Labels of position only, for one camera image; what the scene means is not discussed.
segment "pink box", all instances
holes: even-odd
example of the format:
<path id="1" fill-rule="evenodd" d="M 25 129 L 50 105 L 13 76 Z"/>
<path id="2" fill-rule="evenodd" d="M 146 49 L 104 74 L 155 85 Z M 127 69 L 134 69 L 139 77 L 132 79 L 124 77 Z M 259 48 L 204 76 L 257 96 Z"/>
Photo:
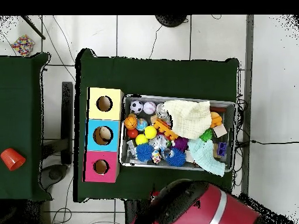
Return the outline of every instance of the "pink box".
<path id="1" fill-rule="evenodd" d="M 97 173 L 93 165 L 98 160 L 104 160 L 108 163 L 108 170 L 105 174 Z M 85 162 L 85 179 L 86 182 L 106 182 L 115 183 L 119 174 L 119 161 L 117 152 L 110 151 L 87 151 Z"/>

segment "box hole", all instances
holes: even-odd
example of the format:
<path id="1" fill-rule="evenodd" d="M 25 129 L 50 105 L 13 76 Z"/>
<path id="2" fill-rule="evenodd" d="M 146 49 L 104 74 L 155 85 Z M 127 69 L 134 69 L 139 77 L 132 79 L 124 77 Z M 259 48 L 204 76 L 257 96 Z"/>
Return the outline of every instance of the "box hole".
<path id="1" fill-rule="evenodd" d="M 96 101 L 96 106 L 100 111 L 110 111 L 112 104 L 112 100 L 109 96 L 101 96 Z"/>
<path id="2" fill-rule="evenodd" d="M 105 174 L 109 170 L 108 162 L 105 160 L 97 160 L 95 164 L 93 164 L 93 169 L 98 174 Z"/>
<path id="3" fill-rule="evenodd" d="M 97 127 L 93 132 L 93 140 L 98 145 L 108 145 L 113 139 L 112 130 L 107 126 Z"/>

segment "green spiky ball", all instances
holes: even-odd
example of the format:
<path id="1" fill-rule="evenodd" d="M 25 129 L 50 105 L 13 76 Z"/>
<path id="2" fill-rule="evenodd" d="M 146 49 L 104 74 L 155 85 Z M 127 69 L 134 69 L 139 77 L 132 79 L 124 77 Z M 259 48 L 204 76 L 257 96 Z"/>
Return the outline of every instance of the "green spiky ball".
<path id="1" fill-rule="evenodd" d="M 212 139 L 212 137 L 213 137 L 213 133 L 211 128 L 209 128 L 200 136 L 200 139 L 203 140 L 204 142 L 207 142 L 208 140 Z"/>

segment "light blue cloth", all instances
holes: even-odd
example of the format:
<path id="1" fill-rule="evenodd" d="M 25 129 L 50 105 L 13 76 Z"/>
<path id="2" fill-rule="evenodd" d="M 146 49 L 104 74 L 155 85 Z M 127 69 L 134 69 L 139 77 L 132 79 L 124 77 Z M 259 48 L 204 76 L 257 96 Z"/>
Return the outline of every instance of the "light blue cloth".
<path id="1" fill-rule="evenodd" d="M 223 177 L 225 170 L 225 163 L 219 162 L 213 157 L 213 142 L 207 142 L 199 139 L 191 139 L 188 142 L 189 151 L 194 161 L 202 167 L 205 171 Z"/>

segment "yellow box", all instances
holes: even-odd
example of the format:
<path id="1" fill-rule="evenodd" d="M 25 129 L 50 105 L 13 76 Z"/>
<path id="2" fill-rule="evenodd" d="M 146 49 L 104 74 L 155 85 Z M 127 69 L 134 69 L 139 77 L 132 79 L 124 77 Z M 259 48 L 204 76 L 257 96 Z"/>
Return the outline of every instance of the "yellow box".
<path id="1" fill-rule="evenodd" d="M 88 117 L 96 120 L 120 120 L 123 92 L 120 89 L 87 88 Z"/>

